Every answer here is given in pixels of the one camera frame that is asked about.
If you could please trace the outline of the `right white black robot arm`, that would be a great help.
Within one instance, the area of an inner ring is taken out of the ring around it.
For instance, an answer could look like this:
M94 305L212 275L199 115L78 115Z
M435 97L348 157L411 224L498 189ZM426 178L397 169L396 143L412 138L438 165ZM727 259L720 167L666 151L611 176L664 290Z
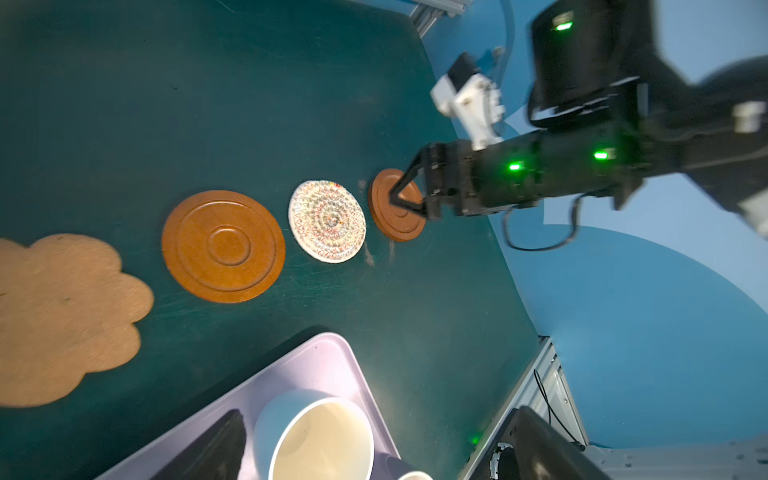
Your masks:
M621 209L647 178L681 173L724 210L767 232L767 61L689 84L658 54L647 1L557 1L531 23L530 133L504 139L506 44L460 55L432 89L466 138L423 147L388 191L396 208L437 220L531 208L571 196Z

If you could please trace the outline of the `dark wooden round coaster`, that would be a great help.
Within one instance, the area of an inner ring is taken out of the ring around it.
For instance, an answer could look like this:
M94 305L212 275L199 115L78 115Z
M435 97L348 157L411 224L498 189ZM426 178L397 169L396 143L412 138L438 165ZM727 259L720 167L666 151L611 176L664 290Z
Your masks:
M269 210L225 190L200 192L178 204L165 221L161 249L181 287L227 304L266 292L286 258L282 229Z

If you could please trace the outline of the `brown wooden round coaster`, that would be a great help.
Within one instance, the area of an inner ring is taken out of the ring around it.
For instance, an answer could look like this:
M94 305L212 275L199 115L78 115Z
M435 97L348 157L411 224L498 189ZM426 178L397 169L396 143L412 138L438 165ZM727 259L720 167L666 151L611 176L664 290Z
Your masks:
M396 242L416 239L426 224L424 218L390 203L389 191L402 176L403 172L398 169L382 170L368 191L368 205L374 223L386 237Z

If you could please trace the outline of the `white woven round coaster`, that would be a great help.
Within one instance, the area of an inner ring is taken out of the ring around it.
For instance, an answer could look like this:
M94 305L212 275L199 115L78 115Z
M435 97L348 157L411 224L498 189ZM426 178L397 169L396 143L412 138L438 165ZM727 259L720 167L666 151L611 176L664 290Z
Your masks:
M333 181L301 183L290 198L288 220L298 245L324 263L350 260L365 242L367 224L359 202Z

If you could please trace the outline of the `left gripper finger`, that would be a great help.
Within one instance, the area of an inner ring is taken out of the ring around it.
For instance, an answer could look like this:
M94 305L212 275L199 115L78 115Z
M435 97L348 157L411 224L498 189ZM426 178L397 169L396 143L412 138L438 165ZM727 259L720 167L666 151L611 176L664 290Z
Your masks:
M229 410L155 474L152 480L235 480L241 469L246 440L241 412L237 409Z

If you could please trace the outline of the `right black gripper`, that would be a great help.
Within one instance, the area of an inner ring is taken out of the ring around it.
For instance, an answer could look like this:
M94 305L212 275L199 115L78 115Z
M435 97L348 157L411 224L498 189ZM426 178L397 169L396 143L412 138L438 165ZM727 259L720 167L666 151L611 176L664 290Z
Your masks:
M400 194L424 175L421 203ZM457 216L489 215L511 205L589 193L624 202L645 174L641 142L612 122L566 130L536 130L474 150L468 140L420 149L389 190L393 207L423 219L442 208Z

